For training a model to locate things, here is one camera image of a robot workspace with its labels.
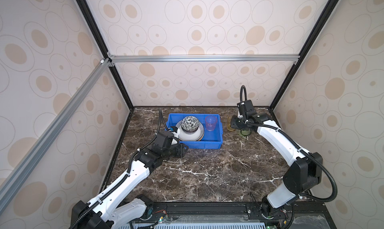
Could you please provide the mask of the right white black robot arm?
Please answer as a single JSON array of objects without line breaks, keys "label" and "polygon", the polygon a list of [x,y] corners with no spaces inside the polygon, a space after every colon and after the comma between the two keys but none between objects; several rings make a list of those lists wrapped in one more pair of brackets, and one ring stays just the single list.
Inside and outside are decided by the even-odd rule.
[{"label": "right white black robot arm", "polygon": [[[266,217],[301,196],[324,203],[336,199],[336,181],[323,165],[323,158],[319,153],[310,153],[296,143],[270,116],[258,113],[251,100],[241,99],[237,108],[239,112],[231,118],[231,128],[257,132],[281,154],[289,166],[282,184],[262,200],[261,210]],[[326,175],[331,183],[331,195],[319,198],[308,194],[308,190],[321,183],[322,175]]]}]

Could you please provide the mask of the pink translucent cup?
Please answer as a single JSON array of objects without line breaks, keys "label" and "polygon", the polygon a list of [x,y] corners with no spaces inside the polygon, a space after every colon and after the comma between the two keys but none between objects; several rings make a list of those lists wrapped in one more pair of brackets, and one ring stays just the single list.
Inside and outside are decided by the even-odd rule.
[{"label": "pink translucent cup", "polygon": [[206,130],[214,131],[217,125],[218,119],[214,115],[209,115],[205,118]]}]

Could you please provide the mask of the green translucent cup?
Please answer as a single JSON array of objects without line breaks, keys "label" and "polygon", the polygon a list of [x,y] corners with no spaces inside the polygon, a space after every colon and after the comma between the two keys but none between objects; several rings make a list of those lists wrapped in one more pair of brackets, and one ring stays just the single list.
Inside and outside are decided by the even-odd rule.
[{"label": "green translucent cup", "polygon": [[252,130],[250,128],[244,128],[239,130],[239,135],[242,137],[247,137],[252,133]]}]

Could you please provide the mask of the black striped rim white plate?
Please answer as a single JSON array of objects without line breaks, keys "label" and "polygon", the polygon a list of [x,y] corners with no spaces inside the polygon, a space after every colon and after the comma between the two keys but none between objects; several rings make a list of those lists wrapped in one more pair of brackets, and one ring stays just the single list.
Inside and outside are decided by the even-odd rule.
[{"label": "black striped rim white plate", "polygon": [[182,129],[182,122],[179,121],[176,124],[176,127],[178,128],[177,134],[178,138],[181,141],[200,141],[203,139],[205,130],[204,126],[199,122],[198,128],[195,132],[185,132]]}]

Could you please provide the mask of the red leaf pattern bowl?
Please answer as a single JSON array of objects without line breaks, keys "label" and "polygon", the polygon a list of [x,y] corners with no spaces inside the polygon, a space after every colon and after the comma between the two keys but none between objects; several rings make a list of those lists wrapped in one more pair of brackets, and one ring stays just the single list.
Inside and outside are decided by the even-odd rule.
[{"label": "red leaf pattern bowl", "polygon": [[181,121],[182,130],[186,133],[193,133],[198,130],[200,121],[195,116],[187,116]]}]

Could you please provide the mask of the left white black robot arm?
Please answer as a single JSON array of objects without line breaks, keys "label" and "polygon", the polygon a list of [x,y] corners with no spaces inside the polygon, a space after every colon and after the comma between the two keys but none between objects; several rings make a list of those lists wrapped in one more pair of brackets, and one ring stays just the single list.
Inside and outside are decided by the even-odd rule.
[{"label": "left white black robot arm", "polygon": [[126,206],[123,199],[165,160],[182,158],[189,147],[180,142],[179,133],[159,131],[150,143],[137,149],[131,156],[128,168],[87,203],[79,201],[72,209],[71,229],[117,229],[151,210],[147,198],[135,198]]}]

